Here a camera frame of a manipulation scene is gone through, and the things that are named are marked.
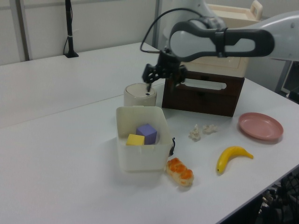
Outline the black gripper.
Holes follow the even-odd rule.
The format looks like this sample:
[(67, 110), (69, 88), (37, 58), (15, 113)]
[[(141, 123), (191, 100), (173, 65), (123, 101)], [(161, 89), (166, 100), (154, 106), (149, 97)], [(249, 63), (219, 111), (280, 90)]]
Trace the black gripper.
[(187, 68), (180, 65), (180, 61), (169, 51), (159, 51), (156, 66), (146, 64), (142, 79), (147, 84), (147, 92), (150, 92), (152, 84), (160, 78), (169, 78), (170, 90), (174, 91), (185, 81), (186, 72)]

